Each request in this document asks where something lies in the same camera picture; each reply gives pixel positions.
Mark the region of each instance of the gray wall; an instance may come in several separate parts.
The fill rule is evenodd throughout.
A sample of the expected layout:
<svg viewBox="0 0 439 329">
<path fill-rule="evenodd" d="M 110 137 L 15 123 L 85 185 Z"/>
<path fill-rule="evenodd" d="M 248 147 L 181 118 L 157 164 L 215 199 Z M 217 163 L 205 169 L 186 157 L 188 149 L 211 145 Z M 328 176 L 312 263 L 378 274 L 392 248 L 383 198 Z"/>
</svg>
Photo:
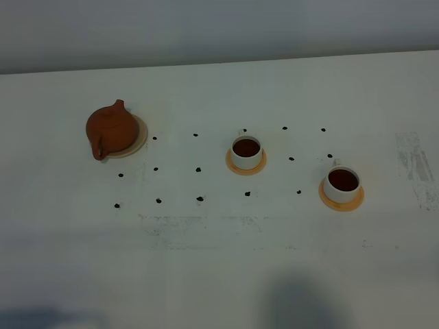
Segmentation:
<svg viewBox="0 0 439 329">
<path fill-rule="evenodd" d="M 1 0 L 0 73 L 437 49 L 431 0 Z"/>
</svg>

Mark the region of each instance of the brown teapot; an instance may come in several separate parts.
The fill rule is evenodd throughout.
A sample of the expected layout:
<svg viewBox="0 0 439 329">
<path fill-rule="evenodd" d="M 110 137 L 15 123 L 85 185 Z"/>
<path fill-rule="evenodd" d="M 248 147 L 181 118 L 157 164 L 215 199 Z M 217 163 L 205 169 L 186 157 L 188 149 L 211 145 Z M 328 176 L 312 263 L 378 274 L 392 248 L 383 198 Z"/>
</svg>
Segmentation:
<svg viewBox="0 0 439 329">
<path fill-rule="evenodd" d="M 94 112 L 87 121 L 86 133 L 96 160 L 109 153 L 122 151 L 133 144 L 139 135 L 134 117 L 118 99 L 112 106 Z"/>
</svg>

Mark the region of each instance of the cup rim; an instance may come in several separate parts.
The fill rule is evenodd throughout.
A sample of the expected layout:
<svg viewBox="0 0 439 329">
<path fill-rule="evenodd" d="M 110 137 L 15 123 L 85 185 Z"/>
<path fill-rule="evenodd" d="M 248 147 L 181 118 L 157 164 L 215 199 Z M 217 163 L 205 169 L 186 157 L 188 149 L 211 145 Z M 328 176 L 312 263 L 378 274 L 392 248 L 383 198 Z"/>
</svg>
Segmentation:
<svg viewBox="0 0 439 329">
<path fill-rule="evenodd" d="M 331 181 L 329 180 L 329 174 L 335 170 L 338 170 L 338 169 L 345 169 L 345 170 L 349 171 L 350 173 L 352 173 L 358 180 L 358 186 L 351 191 L 342 191 L 342 190 L 339 190 L 338 188 L 336 188 L 334 185 L 332 185 Z M 337 192 L 340 192 L 342 194 L 354 193 L 354 192 L 359 191 L 361 188 L 361 177 L 358 174 L 358 172 L 354 168 L 352 168 L 350 166 L 346 166 L 344 164 L 339 164 L 339 165 L 334 166 L 331 169 L 329 169 L 329 172 L 327 173 L 327 176 L 325 177 L 325 179 L 328 181 L 328 184 L 331 188 L 334 188 Z"/>
<path fill-rule="evenodd" d="M 252 141 L 258 143 L 259 151 L 256 154 L 252 155 L 252 156 L 240 156 L 239 154 L 236 154 L 235 151 L 233 150 L 233 147 L 235 146 L 236 142 L 242 141 L 243 139 L 251 139 Z M 259 141 L 259 139 L 257 139 L 256 137 L 254 137 L 252 135 L 247 135 L 247 134 L 246 135 L 240 135 L 240 136 L 238 136 L 237 138 L 235 138 L 233 140 L 232 146 L 230 146 L 230 152 L 233 153 L 233 155 L 235 155 L 235 156 L 237 156 L 238 158 L 241 158 L 241 159 L 252 159 L 252 158 L 255 158 L 256 156 L 258 156 L 259 154 L 262 153 L 262 144 Z"/>
</svg>

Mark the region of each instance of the clay teapot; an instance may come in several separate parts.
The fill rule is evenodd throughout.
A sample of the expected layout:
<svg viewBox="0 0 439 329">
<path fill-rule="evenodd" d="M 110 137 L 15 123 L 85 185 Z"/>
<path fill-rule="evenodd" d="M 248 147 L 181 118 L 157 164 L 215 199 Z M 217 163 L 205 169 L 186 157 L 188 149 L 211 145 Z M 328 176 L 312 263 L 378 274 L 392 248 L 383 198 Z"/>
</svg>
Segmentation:
<svg viewBox="0 0 439 329">
<path fill-rule="evenodd" d="M 118 99 L 112 106 L 94 112 L 87 121 L 86 133 L 96 160 L 109 153 L 122 151 L 133 144 L 139 135 L 134 117 Z"/>
</svg>

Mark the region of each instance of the white teacup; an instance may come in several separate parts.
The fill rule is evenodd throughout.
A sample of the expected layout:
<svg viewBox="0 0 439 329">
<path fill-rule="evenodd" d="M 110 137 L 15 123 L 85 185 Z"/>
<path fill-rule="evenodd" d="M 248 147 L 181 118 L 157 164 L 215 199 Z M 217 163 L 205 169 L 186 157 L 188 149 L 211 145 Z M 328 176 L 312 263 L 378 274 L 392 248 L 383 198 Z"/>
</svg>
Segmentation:
<svg viewBox="0 0 439 329">
<path fill-rule="evenodd" d="M 341 191 L 338 188 L 335 188 L 329 181 L 329 174 L 335 170 L 338 170 L 338 169 L 342 169 L 342 170 L 346 170 L 346 171 L 351 172 L 357 178 L 357 181 L 358 181 L 357 188 L 355 188 L 354 190 L 351 190 L 351 191 Z M 360 188 L 361 188 L 361 178 L 360 178 L 358 172 L 356 172 L 356 170 L 354 170 L 353 168 L 342 164 L 340 162 L 340 159 L 335 159 L 331 170 L 328 172 L 327 176 L 324 178 L 324 182 L 323 182 L 324 194 L 331 201 L 337 202 L 339 204 L 345 204 L 345 203 L 351 202 L 352 200 L 355 199 Z"/>
<path fill-rule="evenodd" d="M 236 154 L 235 151 L 233 151 L 233 147 L 237 142 L 242 141 L 243 139 L 255 141 L 259 145 L 259 151 L 253 156 L 239 156 Z M 233 141 L 232 146 L 230 147 L 230 159 L 236 167 L 242 170 L 250 170 L 257 167 L 262 161 L 261 142 L 256 137 L 245 133 L 244 130 L 240 130 L 239 137 Z"/>
</svg>

